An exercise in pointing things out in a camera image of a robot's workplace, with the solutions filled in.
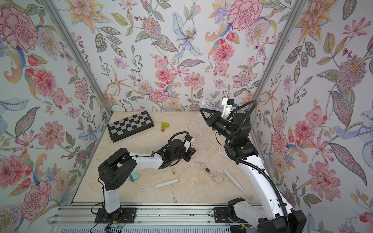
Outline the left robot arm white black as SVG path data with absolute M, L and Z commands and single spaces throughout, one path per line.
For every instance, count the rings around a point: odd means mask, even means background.
M 165 146 L 150 154 L 129 152 L 118 149 L 98 167 L 98 181 L 103 185 L 104 209 L 106 214 L 118 211 L 120 187 L 137 170 L 162 170 L 177 164 L 181 160 L 189 162 L 196 152 L 192 147 L 194 138 L 187 131 L 174 134 Z

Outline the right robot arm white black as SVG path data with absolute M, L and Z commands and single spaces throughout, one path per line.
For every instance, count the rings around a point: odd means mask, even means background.
M 257 102 L 249 101 L 236 108 L 232 102 L 227 100 L 228 112 L 200 108 L 200 113 L 212 130 L 225 137 L 223 147 L 227 157 L 248 177 L 263 209 L 253 207 L 243 198 L 236 198 L 227 204 L 230 219 L 244 220 L 259 233 L 301 233 L 307 222 L 305 214 L 296 211 L 283 197 L 249 139 L 252 128 L 249 118 Z

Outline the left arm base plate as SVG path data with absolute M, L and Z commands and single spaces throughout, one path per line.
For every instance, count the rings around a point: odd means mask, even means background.
M 111 214 L 108 214 L 105 208 L 99 208 L 98 215 L 95 217 L 94 223 L 99 224 L 125 224 L 134 223 L 136 217 L 136 208 L 120 208 Z

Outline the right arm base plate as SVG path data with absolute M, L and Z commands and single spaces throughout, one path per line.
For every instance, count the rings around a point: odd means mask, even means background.
M 237 207 L 240 210 L 239 205 L 241 206 L 249 206 L 249 203 L 244 198 L 236 198 L 230 200 L 227 203 L 226 207 L 214 207 L 213 208 L 213 217 L 215 223 L 249 223 L 253 226 L 258 224 L 257 219 L 246 212 L 238 213 L 235 210 Z

